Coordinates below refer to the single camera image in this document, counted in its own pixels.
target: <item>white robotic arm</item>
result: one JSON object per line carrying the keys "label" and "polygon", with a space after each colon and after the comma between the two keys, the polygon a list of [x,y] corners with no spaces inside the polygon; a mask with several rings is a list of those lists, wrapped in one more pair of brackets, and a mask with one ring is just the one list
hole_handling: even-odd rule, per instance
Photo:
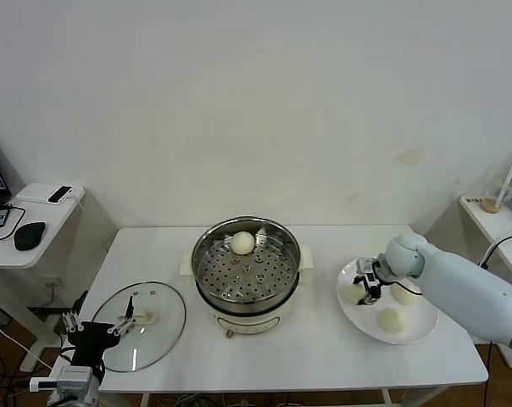
{"label": "white robotic arm", "polygon": [[467,331],[512,348],[512,284],[414,233],[395,237],[379,260],[382,281],[408,277]]}

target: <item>white table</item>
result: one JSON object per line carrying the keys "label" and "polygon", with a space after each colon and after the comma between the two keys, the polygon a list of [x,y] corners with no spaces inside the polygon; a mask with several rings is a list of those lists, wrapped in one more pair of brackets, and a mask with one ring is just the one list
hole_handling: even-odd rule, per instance
{"label": "white table", "polygon": [[[197,227],[119,231],[81,311],[90,321],[109,297],[135,282],[167,282],[186,303],[186,325],[163,359],[133,373],[108,371],[103,392],[200,393],[333,391],[390,387],[412,390],[403,405],[453,385],[480,383],[487,371],[469,334],[441,314],[423,342],[398,346],[366,336],[341,311],[335,283],[349,260],[378,254],[407,226],[292,226],[311,247],[312,282],[294,294],[292,315],[275,330],[225,338],[193,280],[180,276],[183,254],[204,232]],[[58,359],[51,376],[66,362]]]}
{"label": "white table", "polygon": [[[38,221],[45,222],[46,226],[42,240],[32,250],[23,252],[17,250],[14,247],[13,236],[0,241],[0,273],[3,270],[28,269],[35,265],[73,212],[84,193],[83,187],[73,187],[72,198],[67,198],[58,205],[19,201],[16,198],[12,199],[10,202],[13,206],[26,209],[25,216],[19,223],[19,226]],[[20,211],[17,209],[12,210],[6,225],[0,229],[0,236],[3,236],[5,232],[11,231],[19,217]],[[2,279],[0,279],[0,308],[37,337],[37,341],[31,347],[32,353],[39,355],[45,348],[59,346],[58,335],[53,331],[53,328],[58,323],[58,316],[51,315],[45,323],[42,322],[12,294],[9,285]],[[31,355],[27,355],[20,369],[22,371],[33,371],[35,365],[36,359]]]}
{"label": "white table", "polygon": [[[490,242],[498,240],[512,231],[512,209],[503,206],[497,214],[489,214],[480,207],[480,198],[461,197],[461,206],[480,228]],[[512,239],[503,242],[497,252],[507,267],[512,271]]]}

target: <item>plastic cup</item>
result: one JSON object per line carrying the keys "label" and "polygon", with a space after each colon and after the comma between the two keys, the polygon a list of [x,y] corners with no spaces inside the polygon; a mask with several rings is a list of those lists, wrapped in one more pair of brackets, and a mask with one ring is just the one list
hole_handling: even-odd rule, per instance
{"label": "plastic cup", "polygon": [[501,207],[512,199],[512,179],[510,180],[509,186],[507,187],[501,204],[497,207],[497,198],[501,192],[501,188],[504,184],[504,177],[492,177],[488,180],[487,189],[484,192],[480,206],[489,214],[497,214]]}

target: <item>perforated steamer tray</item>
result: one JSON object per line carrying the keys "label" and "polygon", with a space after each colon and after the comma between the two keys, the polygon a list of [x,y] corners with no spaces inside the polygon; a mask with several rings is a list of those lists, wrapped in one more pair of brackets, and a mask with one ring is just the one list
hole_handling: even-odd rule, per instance
{"label": "perforated steamer tray", "polygon": [[[231,238],[255,237],[254,250],[238,255]],[[202,296],[233,315],[268,312],[289,298],[298,284],[300,249],[295,237],[272,220],[240,217],[205,232],[192,251],[192,271]]]}

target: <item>black mouse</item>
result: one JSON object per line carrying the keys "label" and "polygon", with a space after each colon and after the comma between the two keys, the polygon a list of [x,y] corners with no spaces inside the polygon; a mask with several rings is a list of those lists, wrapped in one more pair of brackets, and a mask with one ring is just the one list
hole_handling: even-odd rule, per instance
{"label": "black mouse", "polygon": [[30,250],[42,240],[45,222],[27,223],[15,232],[13,237],[15,248],[20,251]]}

